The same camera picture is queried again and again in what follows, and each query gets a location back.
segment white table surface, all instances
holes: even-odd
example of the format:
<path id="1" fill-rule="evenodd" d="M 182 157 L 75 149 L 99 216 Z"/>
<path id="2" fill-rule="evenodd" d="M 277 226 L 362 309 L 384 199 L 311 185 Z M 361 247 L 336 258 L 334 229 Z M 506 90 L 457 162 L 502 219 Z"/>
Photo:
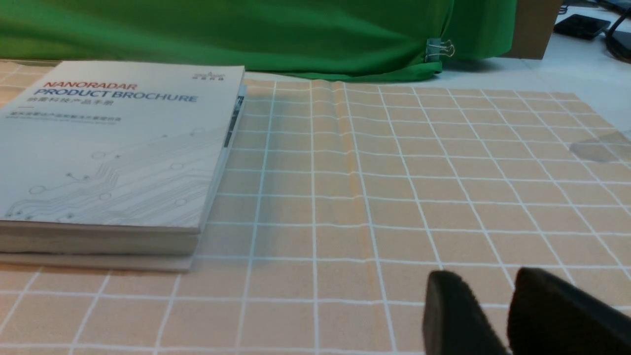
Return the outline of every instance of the white table surface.
<path id="1" fill-rule="evenodd" d="M 571 6 L 557 22 L 575 13 L 612 23 L 619 18 L 605 9 Z M 618 30 L 631 32 L 631 20 L 626 19 Z M 298 80 L 264 73 L 248 73 L 247 77 Z M 407 85 L 573 92 L 618 130 L 631 130 L 631 64 L 617 61 L 607 52 L 604 34 L 588 41 L 553 33 L 540 61 L 492 58 L 475 63 L 448 63 L 434 79 Z"/>

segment black object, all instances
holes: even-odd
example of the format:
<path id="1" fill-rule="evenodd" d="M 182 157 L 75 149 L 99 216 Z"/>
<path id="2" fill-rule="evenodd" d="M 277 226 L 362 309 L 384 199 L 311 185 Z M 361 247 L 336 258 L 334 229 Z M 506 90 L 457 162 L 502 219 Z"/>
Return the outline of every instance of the black object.
<path id="1" fill-rule="evenodd" d="M 554 32 L 580 39 L 595 39 L 611 25 L 610 21 L 574 14 L 554 26 Z"/>
<path id="2" fill-rule="evenodd" d="M 510 303 L 513 355 L 631 355 L 631 318 L 538 268 L 521 268 Z M 506 355 L 471 289 L 453 272 L 427 281 L 427 355 Z"/>
<path id="3" fill-rule="evenodd" d="M 449 271 L 427 280 L 423 338 L 427 355 L 507 355 L 469 286 Z"/>
<path id="4" fill-rule="evenodd" d="M 631 318 L 537 268 L 517 273 L 508 336 L 515 355 L 631 354 Z"/>
<path id="5" fill-rule="evenodd" d="M 631 8 L 631 0 L 598 0 L 598 4 L 620 14 Z"/>
<path id="6" fill-rule="evenodd" d="M 631 33 L 617 32 L 616 29 L 629 15 L 631 15 L 631 5 L 624 14 L 614 22 L 604 37 L 604 44 L 607 46 L 609 53 L 617 60 L 625 63 L 631 63 Z"/>

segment brochure cover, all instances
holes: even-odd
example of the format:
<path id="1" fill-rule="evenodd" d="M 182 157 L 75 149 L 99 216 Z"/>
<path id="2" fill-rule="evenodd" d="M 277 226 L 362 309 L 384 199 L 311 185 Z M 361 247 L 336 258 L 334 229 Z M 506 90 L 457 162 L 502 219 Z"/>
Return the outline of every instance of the brochure cover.
<path id="1" fill-rule="evenodd" d="M 61 63 L 0 110 L 0 226 L 199 232 L 243 75 Z"/>

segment black rubber pad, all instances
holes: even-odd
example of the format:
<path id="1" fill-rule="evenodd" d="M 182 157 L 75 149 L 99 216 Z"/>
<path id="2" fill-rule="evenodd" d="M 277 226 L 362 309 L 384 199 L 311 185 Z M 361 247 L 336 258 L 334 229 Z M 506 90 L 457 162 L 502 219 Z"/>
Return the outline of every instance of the black rubber pad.
<path id="1" fill-rule="evenodd" d="M 427 281 L 423 340 L 427 355 L 506 355 L 469 286 L 448 271 Z"/>
<path id="2" fill-rule="evenodd" d="M 509 310 L 515 355 L 631 355 L 631 319 L 538 268 L 521 268 Z"/>

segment black device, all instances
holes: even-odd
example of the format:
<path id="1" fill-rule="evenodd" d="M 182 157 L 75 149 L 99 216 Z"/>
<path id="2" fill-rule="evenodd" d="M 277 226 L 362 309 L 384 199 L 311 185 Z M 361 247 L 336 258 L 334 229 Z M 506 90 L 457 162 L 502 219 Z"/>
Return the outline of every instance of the black device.
<path id="1" fill-rule="evenodd" d="M 598 4 L 621 14 L 631 8 L 631 0 L 598 0 Z"/>
<path id="2" fill-rule="evenodd" d="M 631 33 L 616 31 L 618 26 L 631 15 L 631 5 L 624 11 L 620 18 L 607 30 L 604 44 L 611 55 L 619 61 L 631 64 Z"/>
<path id="3" fill-rule="evenodd" d="M 554 26 L 554 32 L 580 39 L 595 39 L 611 25 L 610 21 L 574 14 Z"/>

